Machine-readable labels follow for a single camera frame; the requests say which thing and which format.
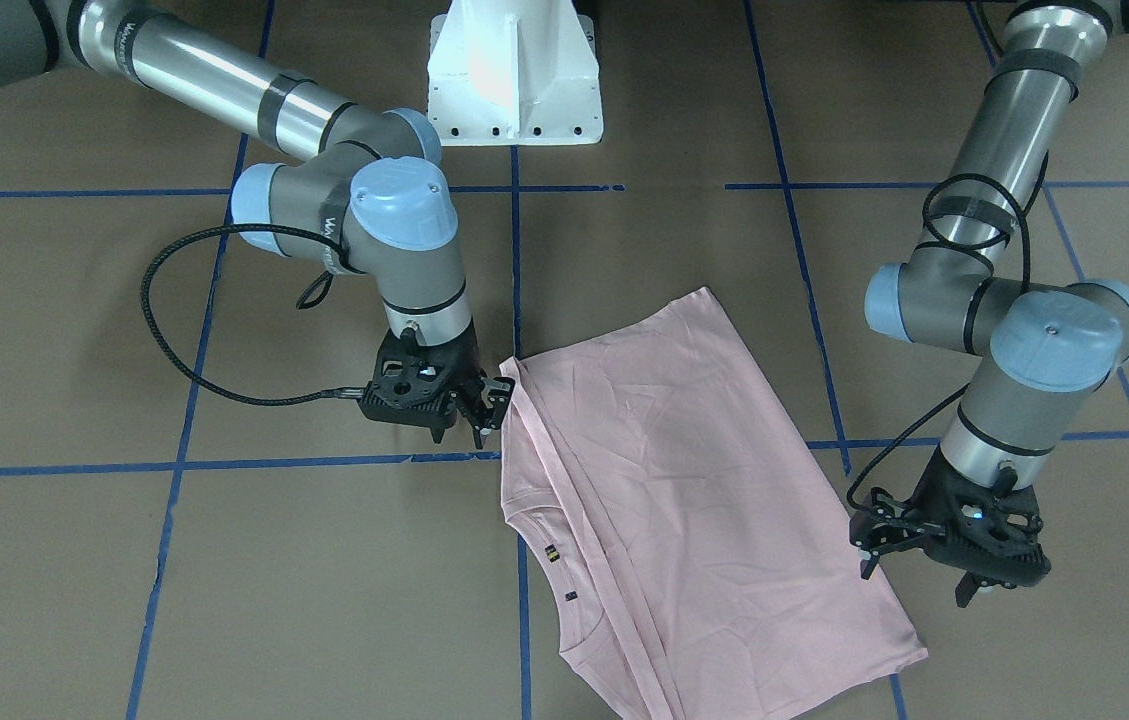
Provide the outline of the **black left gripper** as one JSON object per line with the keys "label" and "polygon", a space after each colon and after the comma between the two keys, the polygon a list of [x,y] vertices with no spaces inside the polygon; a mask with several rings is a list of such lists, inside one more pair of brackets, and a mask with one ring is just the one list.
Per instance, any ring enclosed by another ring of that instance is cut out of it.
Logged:
{"label": "black left gripper", "polygon": [[[925,523],[939,536],[925,538]],[[925,466],[910,502],[885,489],[870,489],[849,520],[849,543],[861,556],[860,578],[869,580],[887,553],[919,547],[931,560],[963,570],[954,602],[966,609],[989,585],[1038,585],[1052,570],[1039,541],[1043,520],[1034,488],[980,486],[938,450]]]}

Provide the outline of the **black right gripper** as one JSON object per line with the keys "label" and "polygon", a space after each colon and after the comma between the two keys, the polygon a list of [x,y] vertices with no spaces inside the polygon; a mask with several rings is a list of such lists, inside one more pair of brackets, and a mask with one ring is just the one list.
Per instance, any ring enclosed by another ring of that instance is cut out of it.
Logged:
{"label": "black right gripper", "polygon": [[419,345],[415,333],[391,331],[377,351],[371,377],[371,419],[384,423],[430,427],[435,445],[464,415],[474,447],[504,428],[517,383],[485,377],[480,365],[476,328],[469,325],[441,345]]}

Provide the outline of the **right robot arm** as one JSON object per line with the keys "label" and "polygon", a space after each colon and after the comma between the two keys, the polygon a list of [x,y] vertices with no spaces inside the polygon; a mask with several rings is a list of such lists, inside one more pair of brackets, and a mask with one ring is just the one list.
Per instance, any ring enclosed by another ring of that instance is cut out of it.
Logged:
{"label": "right robot arm", "polygon": [[[151,88],[285,155],[240,170],[229,223],[172,242],[145,270],[145,323],[189,381],[259,407],[353,401],[367,419],[423,428],[435,442],[458,421],[476,448],[499,432],[515,383],[482,368],[440,137],[423,114],[364,108],[148,1],[0,1],[0,88],[60,67]],[[154,318],[154,276],[176,252],[226,234],[322,266],[300,309],[339,276],[373,279],[387,331],[364,386],[252,397],[176,355]]]}

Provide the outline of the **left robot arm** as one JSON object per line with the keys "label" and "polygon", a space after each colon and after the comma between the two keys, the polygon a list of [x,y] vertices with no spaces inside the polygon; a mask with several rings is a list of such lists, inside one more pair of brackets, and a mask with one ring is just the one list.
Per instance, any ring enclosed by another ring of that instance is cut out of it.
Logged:
{"label": "left robot arm", "polygon": [[869,579],[889,553],[921,550],[962,571],[966,607],[986,588],[1034,587],[1050,571],[1035,482],[1082,405],[1129,360],[1129,286],[1039,284],[1029,210],[1064,113],[1108,42],[1129,35],[1129,1],[1021,1],[948,177],[922,201],[905,263],[864,297],[872,331],[979,360],[943,398],[953,420],[911,497],[846,491],[849,542]]}

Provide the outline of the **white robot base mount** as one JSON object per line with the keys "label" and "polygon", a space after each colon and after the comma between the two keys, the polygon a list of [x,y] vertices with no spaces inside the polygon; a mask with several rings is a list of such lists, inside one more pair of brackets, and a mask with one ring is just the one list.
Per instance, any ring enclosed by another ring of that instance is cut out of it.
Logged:
{"label": "white robot base mount", "polygon": [[450,1],[427,60],[441,146],[599,143],[597,14],[595,1]]}

